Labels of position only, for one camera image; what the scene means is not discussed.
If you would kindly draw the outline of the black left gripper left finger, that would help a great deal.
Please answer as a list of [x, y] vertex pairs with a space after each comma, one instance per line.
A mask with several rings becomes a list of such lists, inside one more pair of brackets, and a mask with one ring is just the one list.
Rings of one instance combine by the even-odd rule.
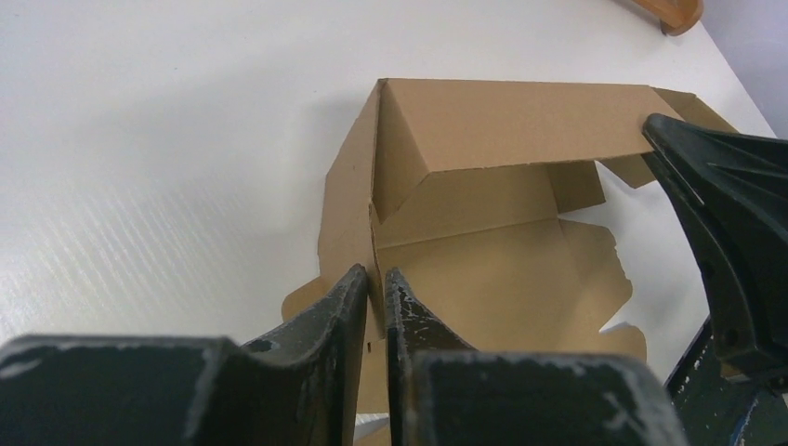
[[368, 278], [226, 337], [25, 335], [1, 348], [5, 445], [349, 445]]

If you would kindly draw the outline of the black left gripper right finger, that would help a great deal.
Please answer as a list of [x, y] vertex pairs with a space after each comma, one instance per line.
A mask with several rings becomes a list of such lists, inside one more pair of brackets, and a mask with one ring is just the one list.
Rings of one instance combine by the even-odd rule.
[[395, 445], [684, 445], [663, 385], [611, 354], [471, 347], [385, 278], [387, 389]]

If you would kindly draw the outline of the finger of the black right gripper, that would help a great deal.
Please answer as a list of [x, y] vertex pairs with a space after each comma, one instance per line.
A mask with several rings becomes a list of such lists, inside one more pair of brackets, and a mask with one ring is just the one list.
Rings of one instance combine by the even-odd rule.
[[787, 386], [787, 142], [653, 113], [643, 158], [702, 275], [715, 354], [732, 382]]

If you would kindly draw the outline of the brown cardboard box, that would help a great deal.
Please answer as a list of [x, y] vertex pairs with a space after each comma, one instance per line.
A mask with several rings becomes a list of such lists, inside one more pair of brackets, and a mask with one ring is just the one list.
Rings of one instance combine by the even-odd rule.
[[641, 134], [653, 113], [729, 130], [696, 95], [647, 85], [379, 80], [326, 177], [319, 275], [283, 317], [367, 268], [364, 412], [389, 410], [391, 269], [476, 350], [656, 362], [641, 328], [602, 330], [633, 298], [611, 231], [565, 219], [604, 203], [602, 166], [653, 183]]

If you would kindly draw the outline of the orange wooden rack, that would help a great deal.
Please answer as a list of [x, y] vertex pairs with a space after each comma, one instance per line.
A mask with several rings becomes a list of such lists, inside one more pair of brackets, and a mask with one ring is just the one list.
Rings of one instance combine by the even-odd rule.
[[660, 22], [664, 35], [679, 36], [696, 25], [704, 11], [703, 0], [634, 0]]

